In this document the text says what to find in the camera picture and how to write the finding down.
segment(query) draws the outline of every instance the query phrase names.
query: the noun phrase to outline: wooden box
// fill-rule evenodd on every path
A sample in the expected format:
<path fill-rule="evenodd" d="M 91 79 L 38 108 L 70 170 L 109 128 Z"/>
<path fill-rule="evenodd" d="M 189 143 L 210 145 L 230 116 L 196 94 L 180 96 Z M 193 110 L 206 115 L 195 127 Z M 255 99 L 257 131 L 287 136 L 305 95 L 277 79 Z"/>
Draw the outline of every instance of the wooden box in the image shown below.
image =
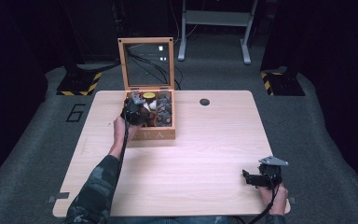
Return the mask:
<path fill-rule="evenodd" d="M 134 140 L 174 139 L 173 39 L 119 38 L 118 48 L 126 91 L 124 99 L 137 101 L 140 97 L 151 114 Z"/>

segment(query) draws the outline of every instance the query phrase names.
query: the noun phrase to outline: gray carpet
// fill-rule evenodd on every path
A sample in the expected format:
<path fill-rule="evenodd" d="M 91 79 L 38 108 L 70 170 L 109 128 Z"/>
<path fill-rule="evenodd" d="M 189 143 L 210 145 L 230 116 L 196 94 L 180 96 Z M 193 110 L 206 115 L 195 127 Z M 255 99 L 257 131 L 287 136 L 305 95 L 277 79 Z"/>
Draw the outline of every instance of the gray carpet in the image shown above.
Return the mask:
<path fill-rule="evenodd" d="M 267 38 L 256 37 L 250 49 L 251 65 L 242 61 L 240 38 L 210 35 L 189 39 L 186 60 L 175 60 L 183 74 L 182 90 L 253 93 L 273 154 L 290 163 L 282 168 L 293 202 L 288 223 L 358 223 L 358 178 L 324 127 L 312 84 L 298 75 L 306 96 L 268 96 L 259 72 Z M 175 74 L 180 80 L 179 71 Z M 0 169 L 0 224 L 61 221 L 52 215 L 54 203 L 48 198 L 60 190 L 95 93 L 58 96 L 55 91 L 64 69 L 54 69 L 46 76 L 46 102 Z M 96 91 L 102 90 L 123 90 L 119 66 L 103 72 Z M 84 114 L 79 122 L 65 122 L 74 104 L 84 104 L 79 107 Z"/>

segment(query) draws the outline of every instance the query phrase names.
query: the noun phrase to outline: camouflage sleeve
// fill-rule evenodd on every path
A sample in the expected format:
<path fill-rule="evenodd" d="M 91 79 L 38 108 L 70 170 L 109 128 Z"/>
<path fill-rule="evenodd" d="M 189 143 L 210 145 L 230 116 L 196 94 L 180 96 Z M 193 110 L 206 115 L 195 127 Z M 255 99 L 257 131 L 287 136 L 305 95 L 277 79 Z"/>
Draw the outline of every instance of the camouflage sleeve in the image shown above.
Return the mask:
<path fill-rule="evenodd" d="M 266 215 L 266 224 L 286 224 L 284 216 Z"/>
<path fill-rule="evenodd" d="M 107 223 L 117 183 L 118 159 L 105 156 L 74 198 L 63 223 Z"/>

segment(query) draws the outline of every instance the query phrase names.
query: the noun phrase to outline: yellow lid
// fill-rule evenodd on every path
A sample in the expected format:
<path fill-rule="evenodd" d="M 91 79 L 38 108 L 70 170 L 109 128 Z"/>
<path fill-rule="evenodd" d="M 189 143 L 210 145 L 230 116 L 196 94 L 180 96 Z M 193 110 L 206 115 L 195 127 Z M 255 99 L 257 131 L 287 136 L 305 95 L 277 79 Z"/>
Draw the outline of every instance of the yellow lid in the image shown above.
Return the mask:
<path fill-rule="evenodd" d="M 153 99 L 153 98 L 155 98 L 155 97 L 156 97 L 156 94 L 153 93 L 153 92 L 145 92 L 145 93 L 144 93 L 144 98 L 145 98 L 145 99 Z"/>

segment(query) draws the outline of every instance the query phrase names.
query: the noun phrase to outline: metal stand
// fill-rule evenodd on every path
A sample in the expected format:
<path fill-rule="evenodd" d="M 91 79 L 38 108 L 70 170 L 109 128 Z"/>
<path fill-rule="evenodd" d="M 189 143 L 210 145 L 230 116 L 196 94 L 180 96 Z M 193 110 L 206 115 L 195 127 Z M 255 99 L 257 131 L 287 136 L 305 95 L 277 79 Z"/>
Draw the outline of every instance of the metal stand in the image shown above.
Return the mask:
<path fill-rule="evenodd" d="M 185 60 L 187 24 L 225 25 L 247 27 L 243 39 L 241 39 L 241 49 L 244 63 L 250 64 L 251 58 L 249 55 L 247 42 L 255 16 L 257 1 L 258 0 L 254 0 L 251 12 L 217 12 L 186 10 L 186 0 L 184 0 L 182 11 L 182 39 L 180 42 L 178 60 Z"/>

